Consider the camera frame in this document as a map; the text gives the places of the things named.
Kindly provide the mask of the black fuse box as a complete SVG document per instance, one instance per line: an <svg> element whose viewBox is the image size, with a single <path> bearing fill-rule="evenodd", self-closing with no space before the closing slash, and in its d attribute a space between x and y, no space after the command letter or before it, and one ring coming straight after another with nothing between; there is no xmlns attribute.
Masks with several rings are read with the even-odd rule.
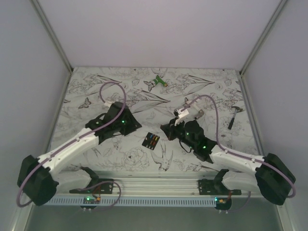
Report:
<svg viewBox="0 0 308 231"><path fill-rule="evenodd" d="M153 139L148 140L148 137L151 137L152 135L154 135ZM160 137L158 135L155 135L153 133L148 132L146 137L144 138L143 142L142 142L142 146L150 149L150 150L154 150L158 141L159 141Z"/></svg>

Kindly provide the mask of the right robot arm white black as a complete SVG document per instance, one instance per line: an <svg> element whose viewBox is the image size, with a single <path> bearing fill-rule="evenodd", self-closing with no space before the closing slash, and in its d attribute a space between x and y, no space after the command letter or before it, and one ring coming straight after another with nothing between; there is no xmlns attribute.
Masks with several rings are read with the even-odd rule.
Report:
<svg viewBox="0 0 308 231"><path fill-rule="evenodd" d="M160 128L168 140L178 139L189 146L199 160L220 167L213 180L217 194L223 195L229 190L255 192L275 205L283 205L296 194L295 176L275 154L237 153L207 138L195 120L176 125L172 119Z"/></svg>

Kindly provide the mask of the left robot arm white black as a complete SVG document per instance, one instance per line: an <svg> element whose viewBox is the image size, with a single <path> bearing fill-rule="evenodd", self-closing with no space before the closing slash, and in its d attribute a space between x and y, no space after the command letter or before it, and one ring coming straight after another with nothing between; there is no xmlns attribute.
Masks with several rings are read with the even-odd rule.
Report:
<svg viewBox="0 0 308 231"><path fill-rule="evenodd" d="M139 128L141 124L130 109L124 103L115 102L106 113L90 120L76 136L58 148L39 157L27 156L22 161L17 180L17 205L23 207L20 203L22 193L40 206L58 193L71 190L95 192L98 177L90 168L81 167L75 172L63 172L63 169L80 154L112 138L116 133L126 136Z"/></svg>

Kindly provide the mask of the metal pipe elbow fitting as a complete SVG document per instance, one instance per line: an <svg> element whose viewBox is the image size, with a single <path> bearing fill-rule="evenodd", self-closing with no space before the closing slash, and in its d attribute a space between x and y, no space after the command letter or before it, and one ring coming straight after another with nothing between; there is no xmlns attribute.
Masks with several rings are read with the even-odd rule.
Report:
<svg viewBox="0 0 308 231"><path fill-rule="evenodd" d="M194 111L195 114L193 114L193 119L194 120L198 120L200 119L204 114L205 112L203 111L203 109L201 109L199 106L198 106L198 103L200 102L200 99L197 99L196 101L194 101L189 107L188 107L188 111L189 112L192 112Z"/></svg>

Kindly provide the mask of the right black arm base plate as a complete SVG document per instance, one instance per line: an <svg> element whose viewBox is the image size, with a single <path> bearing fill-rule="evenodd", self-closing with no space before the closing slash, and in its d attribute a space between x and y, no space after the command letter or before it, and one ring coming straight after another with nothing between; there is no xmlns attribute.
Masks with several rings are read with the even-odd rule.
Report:
<svg viewBox="0 0 308 231"><path fill-rule="evenodd" d="M198 180L198 190L200 195L241 195L241 190L229 190L220 181L201 179Z"/></svg>

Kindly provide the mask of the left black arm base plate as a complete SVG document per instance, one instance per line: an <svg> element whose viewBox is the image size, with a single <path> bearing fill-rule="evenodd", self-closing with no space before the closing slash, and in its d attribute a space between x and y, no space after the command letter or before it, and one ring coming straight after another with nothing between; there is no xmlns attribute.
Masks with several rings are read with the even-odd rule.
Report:
<svg viewBox="0 0 308 231"><path fill-rule="evenodd" d="M70 190L69 193L72 194L94 194L94 195L100 195L100 194L111 194L113 191L113 185L114 185L114 180L113 179L96 179L96 180L91 180L90 183L85 186L84 188L92 187L100 182L105 182L103 184L100 184L96 186L95 188L91 188L88 190Z"/></svg>

